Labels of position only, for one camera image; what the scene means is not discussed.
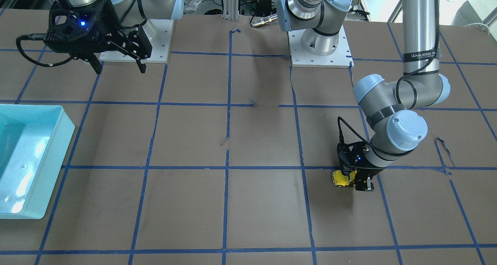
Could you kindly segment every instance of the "black strap band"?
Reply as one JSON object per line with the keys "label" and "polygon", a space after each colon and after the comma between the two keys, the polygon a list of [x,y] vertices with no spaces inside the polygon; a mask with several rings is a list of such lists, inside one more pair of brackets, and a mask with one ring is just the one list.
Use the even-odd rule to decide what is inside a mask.
{"label": "black strap band", "polygon": [[140,11],[140,16],[142,16],[143,19],[147,19],[145,12],[143,12],[142,0],[138,0],[138,11]]}
{"label": "black strap band", "polygon": [[384,118],[387,118],[387,117],[397,113],[398,111],[402,111],[402,110],[405,110],[405,106],[403,104],[395,104],[395,105],[388,106],[388,107],[381,109],[380,111],[374,113],[371,117],[368,116],[368,118],[366,118],[366,120],[367,120],[369,126],[371,128],[374,128],[374,126],[378,122],[380,122],[380,120],[383,120]]}
{"label": "black strap band", "polygon": [[339,30],[339,31],[334,32],[334,33],[324,33],[322,31],[317,30],[316,28],[313,28],[312,30],[314,30],[314,32],[316,32],[318,35],[323,35],[323,36],[327,36],[327,37],[335,36],[340,32],[340,30]]}

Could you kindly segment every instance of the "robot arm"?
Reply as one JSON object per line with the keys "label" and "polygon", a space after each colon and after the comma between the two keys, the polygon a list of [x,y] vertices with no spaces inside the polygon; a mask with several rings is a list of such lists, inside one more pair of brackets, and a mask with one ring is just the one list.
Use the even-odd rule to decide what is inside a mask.
{"label": "robot arm", "polygon": [[278,22],[283,31],[305,29],[301,42],[314,55],[337,49],[339,32],[352,0],[278,0]]}
{"label": "robot arm", "polygon": [[[183,15],[183,0],[53,0],[49,13],[49,28],[45,35],[23,35],[16,44],[20,53],[31,62],[52,67],[70,59],[88,62],[97,74],[101,63],[94,55],[104,51],[119,51],[132,57],[140,71],[151,56],[152,45],[143,26],[148,19],[179,19]],[[59,16],[64,23],[56,23]],[[57,53],[68,53],[69,59],[57,64],[41,64],[23,51],[22,40],[43,40]]]}
{"label": "robot arm", "polygon": [[380,75],[371,74],[356,84],[355,97],[375,135],[371,142],[350,145],[341,137],[337,147],[341,171],[333,174],[336,185],[373,190],[371,178],[412,152],[426,137],[425,120],[410,109],[438,104],[449,95],[447,78],[438,74],[439,0],[402,2],[404,76],[386,83]]}

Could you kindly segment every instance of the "silver robot arm segment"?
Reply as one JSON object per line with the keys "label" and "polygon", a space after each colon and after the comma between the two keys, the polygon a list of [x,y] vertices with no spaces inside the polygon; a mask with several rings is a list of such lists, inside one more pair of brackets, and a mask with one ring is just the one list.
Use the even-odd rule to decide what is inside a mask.
{"label": "silver robot arm segment", "polygon": [[[370,180],[409,154],[426,137],[428,126],[412,108],[438,104],[449,96],[450,84],[439,74],[439,0],[402,0],[404,76],[386,83],[378,74],[362,78],[354,88],[357,102],[375,135],[371,142],[338,147],[342,173],[357,190],[371,191]],[[355,181],[351,181],[354,172]]]}
{"label": "silver robot arm segment", "polygon": [[309,53],[326,56],[339,44],[343,20],[352,0],[278,0],[277,13],[283,31],[305,29],[301,42]]}

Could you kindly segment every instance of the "grid square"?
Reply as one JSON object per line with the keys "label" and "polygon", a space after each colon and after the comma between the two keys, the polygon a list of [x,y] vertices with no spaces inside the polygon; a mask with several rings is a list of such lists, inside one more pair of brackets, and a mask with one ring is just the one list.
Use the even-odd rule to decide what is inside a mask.
{"label": "grid square", "polygon": [[232,107],[229,164],[300,166],[293,108]]}
{"label": "grid square", "polygon": [[250,27],[249,16],[240,15],[241,33],[233,35],[233,53],[251,55],[289,55],[288,36],[278,25]]}
{"label": "grid square", "polygon": [[226,107],[161,106],[150,164],[225,166]]}
{"label": "grid square", "polygon": [[174,22],[171,51],[228,53],[229,31],[238,23],[221,20],[220,16],[185,14]]}
{"label": "grid square", "polygon": [[228,248],[309,247],[300,170],[229,170]]}
{"label": "grid square", "polygon": [[[390,25],[390,28],[392,28],[392,33],[394,34],[395,40],[397,42],[397,45],[399,46],[399,49],[401,53],[404,53],[404,45],[403,45],[403,24],[401,23],[388,23]],[[442,58],[440,61],[444,62],[454,62],[454,59],[452,56],[450,56],[449,49],[447,48],[447,45],[443,42],[442,38],[440,37],[440,44],[439,44],[440,49],[442,50]]]}
{"label": "grid square", "polygon": [[393,246],[376,177],[373,178],[374,192],[359,192],[335,187],[331,173],[330,170],[306,171],[316,247]]}
{"label": "grid square", "polygon": [[480,249],[486,264],[497,263],[497,249]]}
{"label": "grid square", "polygon": [[226,254],[226,265],[312,265],[311,252]]}
{"label": "grid square", "polygon": [[399,244],[473,243],[446,175],[385,170],[381,179]]}
{"label": "grid square", "polygon": [[354,58],[399,59],[387,23],[344,21],[343,28]]}
{"label": "grid square", "polygon": [[[497,244],[497,173],[495,171],[451,171],[456,188],[474,236],[480,244]],[[478,187],[470,179],[482,179]]]}
{"label": "grid square", "polygon": [[482,108],[497,109],[497,66],[461,65],[461,70]]}
{"label": "grid square", "polygon": [[162,102],[226,103],[228,56],[171,54]]}
{"label": "grid square", "polygon": [[40,249],[63,173],[64,170],[60,170],[47,212],[42,219],[0,219],[0,233],[2,234],[0,251],[38,251]]}
{"label": "grid square", "polygon": [[233,57],[231,65],[232,103],[293,104],[290,59]]}
{"label": "grid square", "polygon": [[[27,52],[26,54],[34,59],[38,59],[40,56],[40,53]],[[16,100],[35,65],[25,60],[17,52],[0,51],[0,61],[2,66],[15,66],[15,68],[2,67],[2,72],[0,73],[0,99]]]}
{"label": "grid square", "polygon": [[[337,156],[339,116],[364,136],[359,109],[299,108],[302,151],[306,166],[339,166]],[[359,138],[343,124],[342,130],[346,143],[359,141]]]}
{"label": "grid square", "polygon": [[72,165],[145,165],[155,105],[92,104]]}
{"label": "grid square", "polygon": [[147,63],[142,74],[135,63],[106,62],[93,100],[157,102],[163,73],[164,64]]}
{"label": "grid square", "polygon": [[475,28],[444,25],[440,31],[458,62],[497,63],[495,40],[488,33]]}
{"label": "grid square", "polygon": [[[47,33],[48,11],[47,10],[18,10],[5,9],[0,17],[0,48],[17,49],[16,38],[20,35],[32,33]],[[43,41],[23,41],[23,49],[43,49]]]}
{"label": "grid square", "polygon": [[126,265],[129,255],[42,255],[40,265]]}
{"label": "grid square", "polygon": [[395,251],[318,251],[318,265],[329,264],[368,264],[398,265]]}
{"label": "grid square", "polygon": [[142,179],[143,170],[69,170],[45,249],[129,249]]}
{"label": "grid square", "polygon": [[[67,54],[44,53],[43,63],[55,63]],[[57,67],[37,67],[23,100],[88,100],[95,83],[94,70],[81,60]]]}
{"label": "grid square", "polygon": [[[420,115],[428,123],[428,136],[415,152],[423,148],[421,149],[423,151],[426,149],[422,152],[423,155],[429,153],[434,158],[437,156],[434,141],[437,136],[440,136],[449,147],[456,166],[497,166],[495,157],[497,142],[479,111],[422,111]],[[452,163],[447,153],[440,144],[439,147],[444,163],[451,166]],[[411,163],[413,166],[420,165],[419,158],[417,159],[417,164]],[[400,159],[399,163],[404,163],[404,159]]]}
{"label": "grid square", "polygon": [[26,265],[34,264],[36,255],[0,255],[0,264]]}
{"label": "grid square", "polygon": [[136,249],[220,249],[225,171],[149,170]]}
{"label": "grid square", "polygon": [[135,254],[133,265],[219,265],[221,254]]}
{"label": "grid square", "polygon": [[401,251],[401,255],[404,265],[481,264],[476,249],[405,249]]}
{"label": "grid square", "polygon": [[294,67],[292,82],[299,105],[357,106],[346,68]]}

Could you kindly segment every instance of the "blue tape grid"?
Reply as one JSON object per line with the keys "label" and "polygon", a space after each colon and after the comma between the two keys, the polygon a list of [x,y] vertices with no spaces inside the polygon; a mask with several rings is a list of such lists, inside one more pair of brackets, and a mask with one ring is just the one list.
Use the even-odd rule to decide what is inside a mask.
{"label": "blue tape grid", "polygon": [[[2,16],[3,12],[5,11],[5,9],[2,9],[0,11],[0,16]],[[389,30],[392,34],[392,38],[394,40],[394,43],[396,44],[396,48],[399,52],[399,55],[401,56],[401,53],[400,53],[400,50],[398,48],[398,45],[396,43],[396,40],[393,36],[393,33],[392,33],[392,30],[390,28],[390,25],[389,26]],[[230,32],[230,48],[231,48],[231,34],[233,32],[231,31]],[[0,51],[13,51],[13,52],[17,52],[16,49],[0,49]],[[52,52],[50,50],[46,50],[46,47],[44,47],[42,50],[36,50],[36,49],[33,49],[33,50],[25,50],[25,51],[28,51],[28,52],[40,52],[41,55],[39,57],[39,60],[41,59],[41,56],[43,55],[43,53],[45,52]],[[204,55],[224,55],[224,56],[230,56],[230,58],[232,56],[249,56],[249,57],[286,57],[286,58],[289,58],[288,55],[250,55],[250,54],[232,54],[231,53],[231,49],[230,49],[230,53],[226,54],[226,53],[196,53],[196,52],[172,52],[172,53],[177,53],[177,54],[204,54]],[[485,116],[485,113],[486,111],[497,111],[497,109],[485,109],[485,108],[481,108],[480,104],[478,103],[476,97],[474,96],[474,93],[472,92],[470,86],[469,86],[469,83],[467,82],[461,68],[460,68],[460,65],[497,65],[497,63],[473,63],[473,62],[457,62],[455,60],[455,57],[454,55],[452,54],[451,50],[449,49],[449,53],[451,54],[452,58],[454,59],[454,62],[441,62],[442,64],[455,64],[461,75],[463,76],[463,79],[465,80],[465,83],[467,85],[467,87],[469,88],[475,102],[477,103],[477,106],[478,106],[478,109],[470,109],[470,108],[422,108],[423,110],[432,110],[432,111],[481,111],[481,114],[483,115],[484,119],[486,120],[490,130],[492,131],[492,134],[494,135],[495,137],[495,132],[493,131],[490,123],[488,122],[486,116]],[[355,58],[354,60],[358,60],[358,61],[378,61],[378,62],[401,62],[401,60],[383,60],[383,59],[362,59],[362,58]],[[61,104],[64,104],[64,103],[75,103],[75,104],[86,104],[86,109],[85,109],[85,113],[82,117],[82,121],[80,123],[80,126],[78,128],[78,132],[76,133],[76,139],[75,139],[75,142],[73,144],[73,146],[71,147],[71,152],[70,152],[70,155],[69,155],[69,159],[68,159],[68,164],[63,166],[62,168],[64,169],[64,173],[62,175],[62,178],[61,178],[61,183],[59,185],[59,189],[57,190],[57,195],[55,197],[55,201],[54,201],[54,206],[52,207],[52,211],[50,213],[50,217],[49,217],[49,220],[48,220],[48,223],[47,223],[47,227],[46,227],[46,230],[45,230],[45,233],[43,235],[43,239],[42,239],[42,242],[41,242],[41,245],[40,245],[40,248],[38,251],[0,251],[0,255],[36,255],[36,261],[35,261],[35,264],[39,264],[39,261],[40,261],[40,257],[41,255],[59,255],[59,254],[126,254],[126,255],[130,255],[130,260],[129,260],[129,263],[132,264],[132,259],[133,259],[133,255],[135,254],[181,254],[181,253],[222,253],[223,256],[225,256],[226,253],[242,253],[242,252],[251,252],[251,253],[261,253],[261,252],[285,252],[285,251],[310,251],[313,253],[313,262],[314,264],[316,264],[316,257],[315,257],[315,254],[316,254],[316,251],[368,251],[368,250],[393,250],[395,249],[398,253],[398,256],[399,256],[399,262],[401,264],[401,257],[400,257],[400,253],[399,253],[399,250],[400,249],[451,249],[451,248],[476,248],[477,251],[478,251],[478,254],[479,254],[479,257],[481,259],[481,262],[482,264],[485,263],[485,261],[483,260],[483,257],[481,255],[481,252],[480,252],[480,248],[497,248],[497,244],[478,244],[477,241],[476,241],[476,238],[474,237],[474,233],[472,232],[472,229],[471,229],[471,226],[470,226],[470,223],[469,223],[469,220],[467,219],[467,216],[466,216],[466,213],[465,213],[465,210],[462,206],[462,203],[459,199],[459,196],[457,194],[457,191],[455,189],[455,186],[452,182],[452,180],[450,180],[450,183],[451,183],[451,187],[454,191],[454,195],[456,196],[456,200],[458,201],[458,205],[461,209],[461,212],[463,214],[463,217],[465,219],[465,222],[467,224],[467,227],[468,227],[468,230],[470,232],[470,235],[473,239],[473,244],[419,244],[419,245],[411,245],[411,246],[403,246],[403,245],[398,245],[396,243],[396,237],[395,237],[395,234],[394,234],[394,228],[393,228],[393,223],[391,221],[391,217],[390,217],[390,213],[389,213],[389,210],[388,210],[388,203],[387,203],[387,200],[386,200],[386,197],[385,197],[385,194],[384,194],[384,190],[383,190],[383,184],[381,182],[381,179],[380,177],[378,177],[378,181],[379,181],[379,184],[380,184],[380,190],[382,191],[382,196],[383,196],[383,200],[384,200],[384,204],[385,204],[385,208],[386,208],[386,211],[387,211],[387,216],[389,218],[389,223],[390,223],[390,226],[391,226],[391,230],[392,230],[392,235],[393,235],[393,238],[394,238],[394,246],[378,246],[378,247],[315,247],[314,246],[314,241],[313,241],[313,238],[312,238],[312,222],[311,222],[311,217],[310,217],[310,212],[309,212],[309,203],[308,203],[308,196],[307,196],[307,187],[306,187],[306,178],[305,178],[305,170],[312,170],[312,169],[327,169],[327,170],[333,170],[333,169],[337,169],[337,167],[334,167],[334,166],[304,166],[304,161],[303,161],[303,155],[302,155],[302,143],[301,143],[301,138],[300,138],[300,126],[299,126],[299,121],[298,121],[298,108],[306,108],[306,107],[317,107],[317,108],[358,108],[359,111],[360,111],[360,114],[361,114],[361,118],[363,120],[363,125],[365,126],[365,121],[364,121],[364,116],[363,116],[363,113],[362,113],[362,110],[358,107],[358,106],[316,106],[316,105],[298,105],[297,104],[297,101],[296,101],[296,97],[295,97],[295,92],[293,92],[293,96],[294,96],[294,104],[293,105],[280,105],[281,107],[293,107],[294,108],[294,111],[295,111],[295,114],[296,114],[296,126],[297,126],[297,136],[298,136],[298,140],[299,140],[299,152],[300,152],[300,156],[301,156],[301,166],[229,166],[229,151],[227,150],[227,155],[226,155],[226,165],[225,166],[150,166],[149,165],[149,159],[151,157],[151,150],[153,148],[153,142],[154,142],[154,136],[155,136],[155,131],[156,131],[156,125],[157,125],[157,122],[158,122],[158,114],[159,114],[159,111],[160,111],[160,106],[162,105],[176,105],[176,106],[227,106],[227,107],[231,107],[231,106],[241,106],[241,107],[248,107],[248,106],[253,106],[253,104],[231,104],[230,100],[228,100],[228,103],[227,104],[196,104],[196,103],[166,103],[166,102],[160,102],[160,97],[158,99],[158,102],[98,102],[98,101],[92,101],[92,98],[93,98],[93,95],[94,95],[94,92],[96,90],[96,87],[97,87],[97,84],[98,84],[98,80],[99,80],[99,76],[96,77],[96,80],[95,80],[95,83],[94,83],[94,86],[92,88],[92,92],[90,94],[90,97],[89,97],[89,100],[88,101],[58,101],[58,100],[21,100],[22,99],[22,95],[23,93],[25,92],[29,82],[30,82],[30,79],[32,78],[32,75],[34,74],[34,72],[36,71],[36,66],[34,66],[31,74],[30,74],[30,77],[28,78],[23,90],[21,91],[21,93],[19,94],[19,97],[18,99],[16,100],[9,100],[9,99],[2,99],[0,100],[0,102],[11,102],[11,103],[20,103],[20,102],[39,102],[39,103],[61,103]],[[163,76],[163,83],[161,85],[161,90],[160,90],[160,96],[162,95],[163,93],[163,87],[164,87],[164,84],[165,84],[165,73],[167,71],[167,66],[165,67],[165,72],[164,72],[164,76]],[[229,76],[231,76],[231,64],[229,64]],[[79,140],[79,137],[80,137],[80,134],[82,132],[82,127],[85,123],[85,119],[87,117],[87,113],[88,113],[88,110],[89,110],[89,107],[91,104],[149,104],[149,105],[157,105],[157,114],[156,114],[156,123],[155,123],[155,127],[154,127],[154,133],[153,133],[153,136],[151,138],[151,142],[150,142],[150,146],[149,146],[149,154],[147,156],[147,166],[72,166],[71,165],[71,160],[73,158],[73,154],[75,152],[75,148],[76,148],[76,145],[78,143],[78,140]],[[367,128],[365,127],[365,133],[366,135],[368,135],[368,132],[367,132]],[[227,137],[229,136],[229,111],[228,111],[228,124],[227,124]],[[390,169],[433,169],[433,170],[443,170],[444,168],[448,168],[448,169],[451,169],[451,170],[488,170],[488,171],[497,171],[497,168],[496,167],[446,167],[444,164],[443,164],[443,160],[441,159],[442,161],[442,167],[428,167],[428,166],[391,166]],[[137,214],[137,221],[136,221],[136,225],[135,225],[135,232],[134,232],[134,236],[133,236],[133,244],[132,244],[132,247],[130,250],[110,250],[110,251],[98,251],[98,250],[71,250],[71,251],[47,251],[47,250],[44,250],[44,245],[45,245],[45,242],[47,240],[47,237],[48,237],[48,233],[50,231],[50,226],[53,222],[53,218],[54,218],[54,215],[55,215],[55,212],[56,212],[56,209],[57,209],[57,205],[58,205],[58,202],[59,202],[59,199],[60,199],[60,196],[61,196],[61,192],[62,192],[62,188],[64,186],[64,182],[65,182],[65,179],[67,177],[67,173],[68,173],[68,170],[69,169],[79,169],[79,168],[94,168],[94,169],[109,169],[109,168],[113,168],[113,169],[145,169],[145,172],[144,172],[144,182],[143,182],[143,186],[142,186],[142,194],[141,194],[141,198],[140,198],[140,207],[139,207],[139,212]],[[134,249],[135,245],[136,245],[136,238],[137,238],[137,234],[138,234],[138,228],[139,228],[139,222],[140,222],[140,215],[141,215],[141,208],[142,208],[142,202],[143,202],[143,199],[144,199],[144,191],[145,191],[145,188],[146,188],[146,181],[147,181],[147,172],[150,170],[150,169],[204,169],[204,168],[211,168],[211,169],[225,169],[226,171],[226,178],[225,178],[225,210],[224,210],[224,225],[223,225],[223,247],[222,249]],[[228,198],[227,198],[227,192],[228,192],[228,170],[229,169],[262,169],[262,170],[270,170],[270,169],[300,169],[302,170],[302,173],[303,173],[303,181],[304,181],[304,189],[305,189],[305,197],[306,197],[306,211],[307,211],[307,214],[308,214],[308,222],[309,222],[309,238],[311,239],[311,247],[310,248],[268,248],[268,249],[256,249],[256,248],[253,248],[253,249],[227,249],[226,248],[226,232],[227,232],[227,202],[228,202]]]}

